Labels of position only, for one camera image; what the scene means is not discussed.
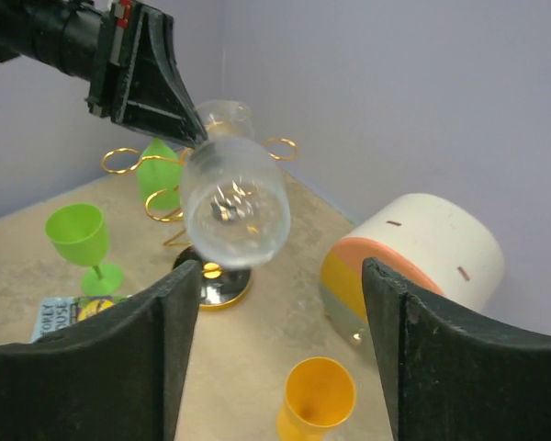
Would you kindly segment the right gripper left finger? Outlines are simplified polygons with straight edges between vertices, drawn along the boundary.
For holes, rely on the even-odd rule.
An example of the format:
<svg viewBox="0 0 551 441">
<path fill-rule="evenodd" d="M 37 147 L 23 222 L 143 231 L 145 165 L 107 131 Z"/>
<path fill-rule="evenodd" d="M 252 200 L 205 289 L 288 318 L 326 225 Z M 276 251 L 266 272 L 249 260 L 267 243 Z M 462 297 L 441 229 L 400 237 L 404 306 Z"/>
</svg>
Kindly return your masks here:
<svg viewBox="0 0 551 441">
<path fill-rule="evenodd" d="M 0 440 L 171 440 L 198 314 L 187 261 L 31 344 L 0 345 Z"/>
</svg>

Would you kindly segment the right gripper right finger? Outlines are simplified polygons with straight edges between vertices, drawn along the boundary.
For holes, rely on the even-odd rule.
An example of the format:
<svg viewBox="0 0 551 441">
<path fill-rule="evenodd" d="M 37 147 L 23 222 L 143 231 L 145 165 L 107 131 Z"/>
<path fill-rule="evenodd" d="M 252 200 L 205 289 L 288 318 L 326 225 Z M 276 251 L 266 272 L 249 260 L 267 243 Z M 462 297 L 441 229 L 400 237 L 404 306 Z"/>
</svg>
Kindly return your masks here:
<svg viewBox="0 0 551 441">
<path fill-rule="evenodd" d="M 396 440 L 551 440 L 551 335 L 492 320 L 375 258 L 368 324 Z"/>
</svg>

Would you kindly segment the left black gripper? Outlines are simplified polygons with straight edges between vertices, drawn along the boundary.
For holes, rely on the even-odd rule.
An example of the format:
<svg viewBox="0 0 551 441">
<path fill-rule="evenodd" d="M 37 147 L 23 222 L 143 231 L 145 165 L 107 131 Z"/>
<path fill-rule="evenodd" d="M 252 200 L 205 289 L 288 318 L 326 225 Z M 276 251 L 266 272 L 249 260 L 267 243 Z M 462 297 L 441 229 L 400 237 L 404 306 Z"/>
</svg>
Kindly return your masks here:
<svg viewBox="0 0 551 441">
<path fill-rule="evenodd" d="M 97 117 L 196 147 L 208 134 L 177 69 L 173 27 L 157 8 L 112 1 L 100 19 L 86 102 Z"/>
</svg>

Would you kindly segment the clear wine glass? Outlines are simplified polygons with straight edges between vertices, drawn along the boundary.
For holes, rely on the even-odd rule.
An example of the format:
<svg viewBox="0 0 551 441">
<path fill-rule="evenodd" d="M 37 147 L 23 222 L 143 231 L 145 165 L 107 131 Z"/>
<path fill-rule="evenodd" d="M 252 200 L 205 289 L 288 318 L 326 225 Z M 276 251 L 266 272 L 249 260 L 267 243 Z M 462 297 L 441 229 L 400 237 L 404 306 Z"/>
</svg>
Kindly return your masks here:
<svg viewBox="0 0 551 441">
<path fill-rule="evenodd" d="M 210 140 L 221 137 L 255 137 L 251 109 L 234 100 L 209 100 L 196 107 Z"/>
<path fill-rule="evenodd" d="M 203 258 L 259 266 L 287 241 L 291 215 L 281 169 L 255 141 L 219 137 L 186 161 L 179 194 L 186 232 Z"/>
</svg>

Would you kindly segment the green plastic goblet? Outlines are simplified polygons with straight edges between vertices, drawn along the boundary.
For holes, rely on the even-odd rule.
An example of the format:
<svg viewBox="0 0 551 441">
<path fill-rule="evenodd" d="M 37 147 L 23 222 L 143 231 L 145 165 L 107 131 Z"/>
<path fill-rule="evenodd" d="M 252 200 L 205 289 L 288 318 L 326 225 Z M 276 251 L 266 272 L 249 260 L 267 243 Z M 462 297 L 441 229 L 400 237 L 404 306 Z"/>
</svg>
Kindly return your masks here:
<svg viewBox="0 0 551 441">
<path fill-rule="evenodd" d="M 45 234 L 64 260 L 85 268 L 80 288 L 86 296 L 111 296 L 121 287 L 123 270 L 104 262 L 109 234 L 99 207 L 87 203 L 61 207 L 47 219 Z"/>
<path fill-rule="evenodd" d="M 159 159 L 144 161 L 136 170 L 138 188 L 141 201 L 153 193 L 165 189 L 150 202 L 150 208 L 156 210 L 176 209 L 180 205 L 179 194 L 174 189 L 180 183 L 182 166 L 179 163 L 170 163 Z"/>
</svg>

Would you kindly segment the orange plastic goblet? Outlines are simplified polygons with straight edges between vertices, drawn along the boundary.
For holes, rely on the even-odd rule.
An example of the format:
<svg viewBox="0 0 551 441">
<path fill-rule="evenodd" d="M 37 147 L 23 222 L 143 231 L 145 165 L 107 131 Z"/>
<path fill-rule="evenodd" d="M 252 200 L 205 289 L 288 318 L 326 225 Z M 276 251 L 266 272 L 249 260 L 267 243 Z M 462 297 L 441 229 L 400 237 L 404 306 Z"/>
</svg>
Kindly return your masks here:
<svg viewBox="0 0 551 441">
<path fill-rule="evenodd" d="M 286 441 L 322 440 L 350 417 L 355 403 L 356 386 L 343 365 L 324 356 L 307 358 L 287 377 L 277 434 Z"/>
</svg>

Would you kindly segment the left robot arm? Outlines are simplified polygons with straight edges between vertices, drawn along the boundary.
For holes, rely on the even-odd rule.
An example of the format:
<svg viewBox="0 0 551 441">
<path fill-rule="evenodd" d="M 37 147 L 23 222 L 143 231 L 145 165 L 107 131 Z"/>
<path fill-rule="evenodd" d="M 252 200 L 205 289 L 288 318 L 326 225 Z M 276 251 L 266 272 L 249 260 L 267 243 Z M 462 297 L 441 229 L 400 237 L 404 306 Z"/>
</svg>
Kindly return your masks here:
<svg viewBox="0 0 551 441">
<path fill-rule="evenodd" d="M 174 20 L 141 1 L 0 1 L 0 62 L 18 56 L 90 84 L 91 114 L 196 147 L 208 138 L 174 56 Z"/>
</svg>

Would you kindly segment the gold wine glass rack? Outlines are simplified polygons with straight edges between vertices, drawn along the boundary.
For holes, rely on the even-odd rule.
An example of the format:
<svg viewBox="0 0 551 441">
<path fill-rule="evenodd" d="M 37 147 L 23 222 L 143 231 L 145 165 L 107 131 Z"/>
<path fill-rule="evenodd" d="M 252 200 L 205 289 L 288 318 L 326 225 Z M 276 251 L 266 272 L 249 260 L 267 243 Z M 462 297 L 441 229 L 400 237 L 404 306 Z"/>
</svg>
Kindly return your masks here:
<svg viewBox="0 0 551 441">
<path fill-rule="evenodd" d="M 182 166 L 183 173 L 186 161 L 192 152 L 192 149 L 185 147 L 181 153 L 176 153 L 164 141 L 160 139 L 155 139 L 149 144 L 146 149 L 139 152 L 139 159 L 134 165 L 131 166 L 131 170 L 136 172 L 137 168 L 142 162 L 151 159 L 159 159 L 170 163 L 179 163 Z M 275 162 L 278 161 L 278 156 L 270 152 L 269 154 L 275 159 Z M 178 194 L 179 186 L 180 183 L 174 189 L 174 191 Z M 147 215 L 153 220 L 156 220 L 158 218 L 156 213 L 159 210 L 151 209 L 150 202 L 163 192 L 165 192 L 165 189 L 159 190 L 151 194 L 146 199 L 146 201 L 143 202 Z M 166 214 L 161 218 L 163 222 L 180 221 L 184 225 L 184 213 L 181 209 L 181 199 L 178 208 L 164 211 Z M 181 233 L 188 236 L 185 225 Z M 176 234 L 174 237 L 167 240 L 165 244 L 168 247 L 183 247 L 183 252 L 178 256 L 176 260 L 178 263 L 182 263 L 187 260 L 197 260 L 201 264 L 202 284 L 200 291 L 200 306 L 202 309 L 218 310 L 232 306 L 237 301 L 243 298 L 248 288 L 250 287 L 252 269 L 254 266 L 247 266 L 243 268 L 227 268 L 213 261 L 207 260 L 197 253 L 190 239 L 188 239 L 188 241 L 186 242 L 182 241 L 180 234 Z"/>
</svg>

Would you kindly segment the blue treehouse book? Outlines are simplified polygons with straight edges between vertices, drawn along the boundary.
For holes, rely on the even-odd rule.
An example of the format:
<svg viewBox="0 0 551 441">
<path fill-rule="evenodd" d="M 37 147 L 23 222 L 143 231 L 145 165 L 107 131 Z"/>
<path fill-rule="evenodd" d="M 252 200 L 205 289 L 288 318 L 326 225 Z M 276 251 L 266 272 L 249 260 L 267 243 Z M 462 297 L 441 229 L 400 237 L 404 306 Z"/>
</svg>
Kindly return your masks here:
<svg viewBox="0 0 551 441">
<path fill-rule="evenodd" d="M 80 296 L 43 298 L 29 342 L 59 331 L 112 307 L 129 296 Z"/>
</svg>

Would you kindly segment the pastel mini drawer chest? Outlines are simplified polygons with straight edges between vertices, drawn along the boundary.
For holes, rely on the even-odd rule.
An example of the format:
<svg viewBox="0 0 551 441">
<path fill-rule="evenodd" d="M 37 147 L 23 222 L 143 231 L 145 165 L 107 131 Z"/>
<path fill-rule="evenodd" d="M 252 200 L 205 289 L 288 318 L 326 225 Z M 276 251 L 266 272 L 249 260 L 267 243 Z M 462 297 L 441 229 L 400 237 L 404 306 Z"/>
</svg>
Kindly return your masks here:
<svg viewBox="0 0 551 441">
<path fill-rule="evenodd" d="M 358 347 L 371 342 L 362 292 L 362 264 L 369 257 L 473 311 L 483 308 L 505 270 L 495 236 L 464 209 L 424 193 L 396 198 L 338 240 L 320 269 L 325 315 Z"/>
</svg>

